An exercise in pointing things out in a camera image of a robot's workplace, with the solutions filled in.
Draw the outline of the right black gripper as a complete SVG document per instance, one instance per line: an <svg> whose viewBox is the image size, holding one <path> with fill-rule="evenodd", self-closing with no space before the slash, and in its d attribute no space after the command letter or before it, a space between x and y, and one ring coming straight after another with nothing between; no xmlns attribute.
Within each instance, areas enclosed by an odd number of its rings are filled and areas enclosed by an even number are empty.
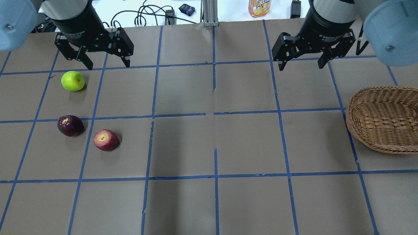
<svg viewBox="0 0 418 235"><path fill-rule="evenodd" d="M322 50L317 62L318 68L322 69L330 60L347 55L356 41L350 29L353 23L354 20L346 23L331 22L311 8L297 36L285 32L279 35L271 49L273 60L278 63L279 70L283 71L286 63L297 57L297 49L308 50L309 53Z"/></svg>

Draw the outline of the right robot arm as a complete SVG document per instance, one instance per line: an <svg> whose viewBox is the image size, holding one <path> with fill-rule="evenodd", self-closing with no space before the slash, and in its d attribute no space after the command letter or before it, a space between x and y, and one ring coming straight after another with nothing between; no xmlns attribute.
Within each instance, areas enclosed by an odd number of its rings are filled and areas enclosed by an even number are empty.
<svg viewBox="0 0 418 235"><path fill-rule="evenodd" d="M360 17L359 37L367 42L358 45L360 55L371 45L385 65L403 67L418 60L418 16L416 0L310 0L310 8L299 33L281 33L271 53L279 70L301 55L321 53L318 67L347 55L356 41L351 26Z"/></svg>

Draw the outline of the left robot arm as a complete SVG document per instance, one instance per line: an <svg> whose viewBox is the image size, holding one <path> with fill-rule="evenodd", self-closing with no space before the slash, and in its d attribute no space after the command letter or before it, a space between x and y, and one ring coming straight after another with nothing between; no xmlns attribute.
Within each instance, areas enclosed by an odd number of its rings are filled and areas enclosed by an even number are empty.
<svg viewBox="0 0 418 235"><path fill-rule="evenodd" d="M92 70L88 53L106 52L130 67L133 42L121 27L106 30L91 0L2 0L1 51L12 51L25 43L37 25L40 9L58 28L54 44L65 59L79 61Z"/></svg>

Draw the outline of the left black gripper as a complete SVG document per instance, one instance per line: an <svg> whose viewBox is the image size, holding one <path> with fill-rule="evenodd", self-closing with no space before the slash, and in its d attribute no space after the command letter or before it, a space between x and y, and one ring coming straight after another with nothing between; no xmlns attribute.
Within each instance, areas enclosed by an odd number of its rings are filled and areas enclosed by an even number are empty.
<svg viewBox="0 0 418 235"><path fill-rule="evenodd" d="M130 57L134 54L130 37L124 28L108 32L93 7L85 7L69 19L52 19L52 22L61 31L57 33L54 44L65 59L82 62L88 70L92 70L93 62L86 52L107 52L121 58L125 67L130 67Z"/></svg>

